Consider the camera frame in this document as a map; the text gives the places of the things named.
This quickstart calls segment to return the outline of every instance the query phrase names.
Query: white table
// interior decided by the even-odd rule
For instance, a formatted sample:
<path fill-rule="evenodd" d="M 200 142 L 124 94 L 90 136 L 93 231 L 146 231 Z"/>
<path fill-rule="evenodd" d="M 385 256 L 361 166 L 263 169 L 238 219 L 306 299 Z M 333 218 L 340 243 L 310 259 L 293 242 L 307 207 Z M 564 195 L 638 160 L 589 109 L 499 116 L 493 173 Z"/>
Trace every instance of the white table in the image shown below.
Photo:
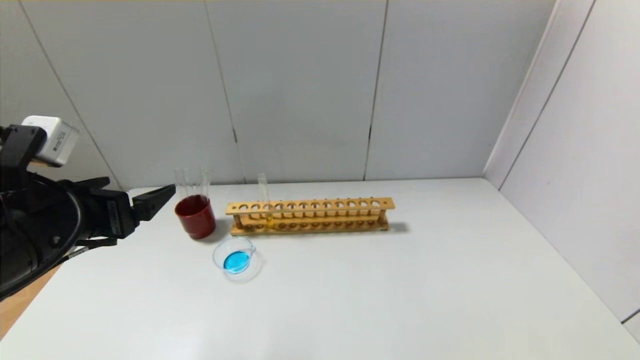
<path fill-rule="evenodd" d="M 137 195 L 149 189 L 131 192 Z M 391 196 L 392 230 L 254 238 L 245 284 L 172 199 L 116 247 L 66 263 L 0 343 L 13 359 L 640 359 L 640 345 L 482 179 L 274 184 L 271 200 Z M 256 185 L 213 186 L 227 202 Z"/>

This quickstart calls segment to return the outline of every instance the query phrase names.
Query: panel seam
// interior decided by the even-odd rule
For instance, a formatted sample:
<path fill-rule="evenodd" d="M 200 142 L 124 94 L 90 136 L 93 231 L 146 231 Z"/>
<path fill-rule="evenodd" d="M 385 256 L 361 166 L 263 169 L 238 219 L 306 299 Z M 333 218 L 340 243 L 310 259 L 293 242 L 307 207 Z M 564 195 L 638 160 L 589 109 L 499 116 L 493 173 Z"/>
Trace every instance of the panel seam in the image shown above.
<path fill-rule="evenodd" d="M 109 162 L 104 157 L 104 154 L 102 153 L 102 150 L 100 150 L 100 147 L 98 146 L 98 143 L 95 141 L 93 135 L 91 134 L 91 131 L 89 131 L 89 127 L 86 125 L 86 123 L 84 122 L 82 116 L 80 115 L 80 111 L 78 111 L 78 109 L 76 107 L 76 104 L 74 104 L 73 99 L 71 99 L 71 96 L 69 95 L 69 91 L 67 91 L 67 88 L 62 83 L 62 79 L 60 78 L 60 75 L 58 75 L 58 72 L 56 71 L 56 68 L 53 66 L 53 62 L 51 61 L 51 58 L 49 57 L 49 54 L 47 54 L 47 51 L 45 50 L 44 45 L 42 44 L 42 41 L 40 40 L 40 37 L 38 36 L 38 33 L 36 32 L 36 29 L 33 26 L 31 18 L 29 18 L 29 14 L 27 13 L 27 10 L 24 8 L 24 5 L 22 4 L 22 1 L 18 1 L 18 3 L 20 4 L 20 8 L 22 9 L 24 17 L 27 19 L 27 22 L 29 23 L 29 27 L 31 28 L 31 31 L 33 32 L 33 36 L 36 38 L 36 41 L 38 42 L 38 45 L 40 46 L 40 48 L 42 50 L 42 53 L 44 54 L 44 57 L 47 60 L 47 63 L 49 64 L 49 67 L 51 68 L 51 71 L 53 71 L 53 74 L 56 77 L 56 79 L 58 80 L 58 84 L 60 84 L 60 87 L 62 88 L 62 91 L 65 93 L 65 96 L 67 96 L 67 99 L 69 100 L 69 103 L 71 104 L 71 107 L 74 109 L 74 112 L 78 116 L 78 119 L 80 120 L 80 123 L 82 123 L 82 125 L 86 129 L 86 133 L 89 135 L 89 139 L 91 139 L 91 143 L 93 144 L 93 146 L 95 146 L 96 150 L 98 150 L 98 154 L 100 154 L 100 157 L 104 161 L 104 164 L 109 169 L 109 172 L 111 173 L 111 176 L 113 177 L 113 180 L 115 180 L 116 185 L 118 186 L 118 188 L 120 190 L 123 190 L 122 185 L 120 184 L 120 181 L 118 180 L 118 178 L 116 177 L 116 174 L 113 172 L 113 169 L 111 168 L 111 165 L 109 165 Z"/>
<path fill-rule="evenodd" d="M 238 142 L 236 127 L 234 126 L 233 114 L 231 114 L 231 104 L 229 103 L 229 95 L 227 93 L 227 84 L 225 82 L 225 75 L 222 72 L 222 62 L 220 61 L 220 56 L 218 55 L 218 47 L 216 46 L 216 37 L 213 35 L 213 25 L 211 24 L 211 16 L 209 15 L 209 7 L 207 6 L 207 1 L 203 0 L 202 4 L 204 5 L 204 11 L 207 15 L 207 23 L 209 24 L 209 33 L 211 34 L 211 42 L 213 44 L 213 55 L 216 57 L 216 61 L 218 62 L 218 72 L 220 73 L 220 81 L 222 81 L 222 90 L 225 93 L 225 102 L 227 104 L 227 111 L 229 112 L 229 123 L 231 124 L 231 131 L 234 135 L 234 140 L 236 141 L 236 152 L 238 156 L 238 163 L 240 164 L 240 171 L 242 172 L 242 178 L 244 183 L 246 184 L 246 174 L 244 172 L 244 166 L 242 165 L 242 157 L 240 156 L 240 145 Z"/>
<path fill-rule="evenodd" d="M 389 11 L 389 0 L 385 1 L 385 16 L 382 20 L 382 35 L 380 37 L 380 53 L 378 55 L 378 70 L 376 72 L 376 84 L 373 90 L 373 104 L 371 105 L 371 121 L 369 122 L 369 138 L 367 140 L 367 153 L 364 159 L 364 174 L 362 181 L 367 180 L 367 167 L 369 166 L 369 149 L 371 148 L 371 135 L 373 132 L 373 118 L 376 113 L 376 101 L 378 100 L 378 85 L 380 83 L 380 69 L 382 68 L 382 50 L 385 45 L 385 32 L 387 30 L 387 13 Z"/>

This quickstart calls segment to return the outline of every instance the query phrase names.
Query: wooden test tube rack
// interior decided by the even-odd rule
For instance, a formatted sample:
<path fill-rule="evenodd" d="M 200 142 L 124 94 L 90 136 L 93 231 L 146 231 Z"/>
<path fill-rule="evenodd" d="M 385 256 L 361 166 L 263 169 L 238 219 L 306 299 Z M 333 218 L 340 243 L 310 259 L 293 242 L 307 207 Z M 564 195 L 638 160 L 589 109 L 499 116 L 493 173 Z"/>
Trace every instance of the wooden test tube rack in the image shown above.
<path fill-rule="evenodd" d="M 231 235 L 270 235 L 341 233 L 347 231 L 389 230 L 387 210 L 395 209 L 390 197 L 230 202 L 227 215 L 233 215 Z M 273 217 L 272 227 L 267 224 Z"/>

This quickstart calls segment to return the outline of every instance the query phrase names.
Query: glass test tube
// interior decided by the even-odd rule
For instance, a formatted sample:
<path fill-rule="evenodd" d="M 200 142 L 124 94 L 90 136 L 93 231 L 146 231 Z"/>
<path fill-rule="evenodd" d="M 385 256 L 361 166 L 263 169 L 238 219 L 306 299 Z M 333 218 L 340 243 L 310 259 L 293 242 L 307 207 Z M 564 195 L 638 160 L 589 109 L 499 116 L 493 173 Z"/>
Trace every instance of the glass test tube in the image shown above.
<path fill-rule="evenodd" d="M 264 173 L 258 174 L 258 187 L 260 188 L 260 196 L 262 197 L 262 208 L 265 210 L 271 210 L 271 202 L 269 201 L 269 189 L 267 188 L 267 175 Z M 273 222 L 273 214 L 265 214 L 267 220 L 267 227 L 273 229 L 275 224 Z"/>

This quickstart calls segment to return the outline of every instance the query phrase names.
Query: black cable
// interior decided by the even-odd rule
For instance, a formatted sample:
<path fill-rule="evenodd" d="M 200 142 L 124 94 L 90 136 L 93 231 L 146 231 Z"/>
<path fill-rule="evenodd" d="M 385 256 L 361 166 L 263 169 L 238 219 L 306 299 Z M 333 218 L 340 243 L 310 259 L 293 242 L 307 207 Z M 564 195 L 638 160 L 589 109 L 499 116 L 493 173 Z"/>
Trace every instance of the black cable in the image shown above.
<path fill-rule="evenodd" d="M 634 311 L 631 315 L 627 316 L 624 320 L 622 320 L 622 323 L 625 323 L 629 320 L 631 320 L 631 318 L 633 318 L 635 315 L 640 314 L 640 309 Z"/>
<path fill-rule="evenodd" d="M 13 233 L 16 234 L 19 238 L 22 238 L 23 240 L 26 240 L 31 244 L 31 247 L 25 247 L 22 245 L 20 245 L 20 247 L 25 249 L 32 256 L 32 258 L 33 255 L 35 255 L 36 263 L 32 264 L 31 267 L 31 269 L 34 269 L 34 267 L 38 266 L 42 262 L 42 258 L 44 257 L 44 255 L 42 254 L 42 249 L 33 241 L 29 234 L 25 233 L 24 230 L 22 230 L 18 226 L 18 224 L 16 224 L 15 220 L 11 216 L 11 211 L 9 209 L 9 198 L 5 197 L 5 194 L 3 193 L 0 193 L 0 202 L 2 202 L 4 217 L 7 225 L 9 225 L 9 229 L 11 229 Z"/>
<path fill-rule="evenodd" d="M 64 241 L 63 243 L 64 245 L 60 249 L 60 251 L 63 251 L 63 252 L 67 251 L 68 249 L 71 249 L 71 247 L 74 246 L 76 240 L 78 239 L 78 236 L 80 235 L 80 232 L 82 231 L 82 226 L 84 224 L 83 206 L 80 203 L 80 200 L 69 189 L 60 185 L 56 181 L 50 180 L 38 174 L 33 174 L 33 177 L 34 177 L 33 179 L 34 181 L 38 181 L 44 185 L 49 186 L 50 188 L 58 189 L 61 193 L 64 193 L 76 209 L 76 213 L 75 213 L 77 218 L 76 225 L 74 226 L 74 229 L 71 232 L 71 235 L 67 238 L 67 241 Z M 13 295 L 14 293 L 17 293 L 21 288 L 24 287 L 25 283 L 30 284 L 35 279 L 39 278 L 44 273 L 48 272 L 59 261 L 60 261 L 60 258 L 56 258 L 54 256 L 45 259 L 43 263 L 41 263 L 40 266 L 38 266 L 38 268 L 26 274 L 19 281 L 15 281 L 11 285 L 9 285 L 7 288 L 1 289 L 0 299 L 5 299 L 6 297 Z"/>

